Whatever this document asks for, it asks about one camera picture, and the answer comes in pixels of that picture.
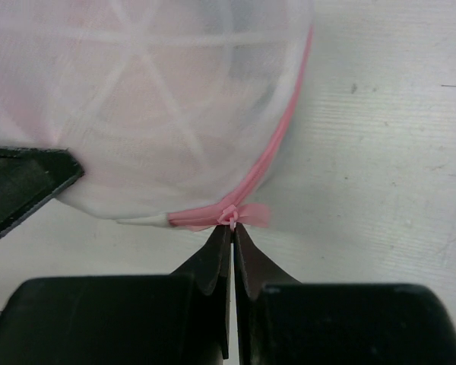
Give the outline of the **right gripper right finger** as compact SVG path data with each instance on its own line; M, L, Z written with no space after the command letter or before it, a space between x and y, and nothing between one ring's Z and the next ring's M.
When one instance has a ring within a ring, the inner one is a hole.
M302 284L265 255L238 224L233 233L241 364L300 364Z

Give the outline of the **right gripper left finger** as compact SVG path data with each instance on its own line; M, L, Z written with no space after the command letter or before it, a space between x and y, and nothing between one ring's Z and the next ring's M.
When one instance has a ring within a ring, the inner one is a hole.
M232 231L214 228L206 243L173 275L192 279L187 350L190 360L226 360L230 340L230 278Z

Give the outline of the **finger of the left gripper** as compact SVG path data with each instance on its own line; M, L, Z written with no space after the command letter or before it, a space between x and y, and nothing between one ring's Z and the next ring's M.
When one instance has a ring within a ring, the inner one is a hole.
M67 150L0 146L0 239L83 175Z

